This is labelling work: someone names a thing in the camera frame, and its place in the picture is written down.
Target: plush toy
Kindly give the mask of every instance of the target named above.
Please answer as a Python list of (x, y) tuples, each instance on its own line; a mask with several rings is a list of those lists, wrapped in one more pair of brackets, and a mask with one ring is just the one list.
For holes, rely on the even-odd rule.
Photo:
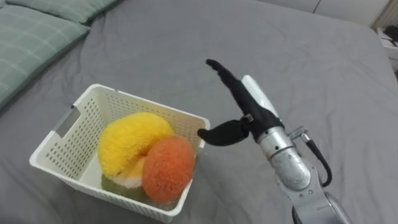
[(143, 202), (142, 169), (151, 147), (174, 135), (169, 123), (151, 113), (136, 113), (107, 125), (98, 144), (104, 190)]
[(169, 123), (152, 113), (135, 113), (107, 125), (98, 144), (103, 174), (120, 174), (137, 156), (145, 156), (159, 140), (174, 135)]
[(173, 200), (192, 179), (194, 165), (195, 154), (188, 140), (179, 136), (160, 140), (144, 163), (145, 193), (156, 202)]
[(102, 175), (102, 189), (139, 202), (145, 202), (148, 199), (142, 187), (142, 168), (145, 159), (145, 156), (137, 156), (119, 175), (114, 177)]

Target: gray bedsheet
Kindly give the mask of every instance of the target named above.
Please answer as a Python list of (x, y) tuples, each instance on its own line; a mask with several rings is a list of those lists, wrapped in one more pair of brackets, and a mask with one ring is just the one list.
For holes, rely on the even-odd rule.
[[(72, 190), (28, 159), (93, 83), (208, 118), (241, 116), (205, 64), (251, 74), (287, 129), (306, 125), (355, 223), (398, 220), (398, 85), (368, 28), (248, 0), (127, 0), (0, 117), (0, 223), (156, 223)], [(318, 161), (298, 144), (325, 175)], [(174, 223), (292, 223), (252, 139), (206, 146)]]

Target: pillow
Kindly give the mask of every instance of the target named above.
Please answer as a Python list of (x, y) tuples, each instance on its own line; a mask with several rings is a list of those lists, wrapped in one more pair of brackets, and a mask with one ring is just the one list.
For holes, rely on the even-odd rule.
[(0, 107), (88, 29), (25, 7), (0, 9)]
[(86, 23), (118, 0), (6, 0), (73, 22)]

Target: white plastic basket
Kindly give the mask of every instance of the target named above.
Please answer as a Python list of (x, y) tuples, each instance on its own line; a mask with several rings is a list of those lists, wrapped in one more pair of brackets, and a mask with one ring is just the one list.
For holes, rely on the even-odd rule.
[(97, 144), (102, 130), (112, 121), (144, 111), (166, 119), (176, 134), (187, 138), (195, 150), (203, 148), (205, 143), (197, 137), (197, 130), (210, 127), (207, 119), (102, 85), (92, 85), (38, 146), (30, 157), (30, 164), (76, 190), (169, 223), (180, 213), (192, 181), (178, 200), (167, 207), (147, 205), (101, 189)]

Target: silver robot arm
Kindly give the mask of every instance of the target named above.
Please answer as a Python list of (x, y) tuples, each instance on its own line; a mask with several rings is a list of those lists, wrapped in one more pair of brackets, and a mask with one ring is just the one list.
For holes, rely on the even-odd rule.
[[(331, 182), (331, 171), (307, 130), (299, 127), (287, 134), (272, 103), (253, 78), (246, 75), (237, 80), (218, 62), (207, 60), (206, 63), (218, 72), (244, 116), (212, 130), (201, 129), (199, 137), (212, 145), (227, 146), (242, 141), (251, 133), (274, 168), (277, 185), (293, 204), (294, 223), (351, 224), (338, 201), (323, 191)], [(317, 169), (301, 158), (293, 142), (296, 138), (301, 138), (325, 166), (326, 182), (321, 183)]]

